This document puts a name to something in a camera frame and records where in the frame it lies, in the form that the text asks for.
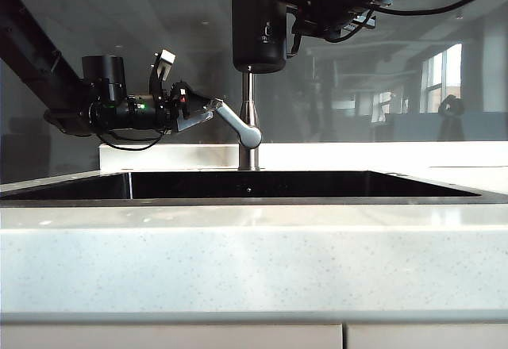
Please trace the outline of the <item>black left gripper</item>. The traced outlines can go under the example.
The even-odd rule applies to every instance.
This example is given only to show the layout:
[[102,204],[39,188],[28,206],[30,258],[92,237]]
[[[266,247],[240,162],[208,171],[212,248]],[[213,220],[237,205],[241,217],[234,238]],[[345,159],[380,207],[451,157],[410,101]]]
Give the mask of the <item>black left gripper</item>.
[[171,86],[169,121],[172,132],[182,132],[214,117],[216,98],[205,97],[184,81]]

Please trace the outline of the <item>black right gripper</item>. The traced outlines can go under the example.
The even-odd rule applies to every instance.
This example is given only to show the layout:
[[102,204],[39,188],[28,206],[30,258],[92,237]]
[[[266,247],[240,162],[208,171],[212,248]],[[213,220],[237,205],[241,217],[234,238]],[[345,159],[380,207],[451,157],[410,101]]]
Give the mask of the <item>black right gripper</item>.
[[291,5],[294,23],[291,33],[310,36],[332,43],[344,40],[342,29],[368,9],[366,6],[388,6],[392,0],[283,0]]

